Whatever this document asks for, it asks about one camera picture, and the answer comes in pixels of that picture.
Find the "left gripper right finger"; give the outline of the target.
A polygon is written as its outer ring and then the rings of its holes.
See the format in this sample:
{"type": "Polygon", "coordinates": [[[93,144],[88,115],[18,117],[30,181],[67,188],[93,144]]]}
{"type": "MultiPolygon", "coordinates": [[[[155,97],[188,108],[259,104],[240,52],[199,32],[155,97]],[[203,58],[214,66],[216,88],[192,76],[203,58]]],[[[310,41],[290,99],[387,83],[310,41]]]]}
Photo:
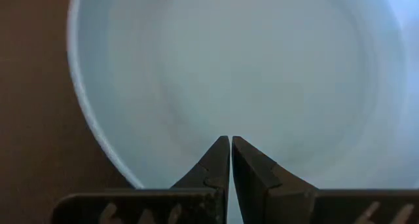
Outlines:
{"type": "Polygon", "coordinates": [[[240,136],[232,171],[244,224],[310,224],[316,188],[240,136]]]}

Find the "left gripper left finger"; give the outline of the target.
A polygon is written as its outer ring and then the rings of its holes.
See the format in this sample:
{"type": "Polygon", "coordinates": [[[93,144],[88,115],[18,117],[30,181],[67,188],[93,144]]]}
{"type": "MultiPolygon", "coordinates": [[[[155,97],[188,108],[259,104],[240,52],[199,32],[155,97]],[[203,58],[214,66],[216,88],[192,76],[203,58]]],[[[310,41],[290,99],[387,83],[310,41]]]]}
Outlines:
{"type": "Polygon", "coordinates": [[[172,188],[210,188],[217,192],[216,220],[227,223],[230,142],[220,136],[202,158],[172,188]]]}

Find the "light blue round plate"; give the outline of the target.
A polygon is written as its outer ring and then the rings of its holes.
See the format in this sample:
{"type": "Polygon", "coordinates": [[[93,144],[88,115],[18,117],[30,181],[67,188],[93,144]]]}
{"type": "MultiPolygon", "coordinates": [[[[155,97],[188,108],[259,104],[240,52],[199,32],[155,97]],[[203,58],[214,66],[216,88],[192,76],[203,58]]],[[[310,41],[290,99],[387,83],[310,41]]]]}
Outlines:
{"type": "Polygon", "coordinates": [[[67,54],[136,188],[241,136],[321,189],[419,191],[419,0],[70,0],[67,54]]]}

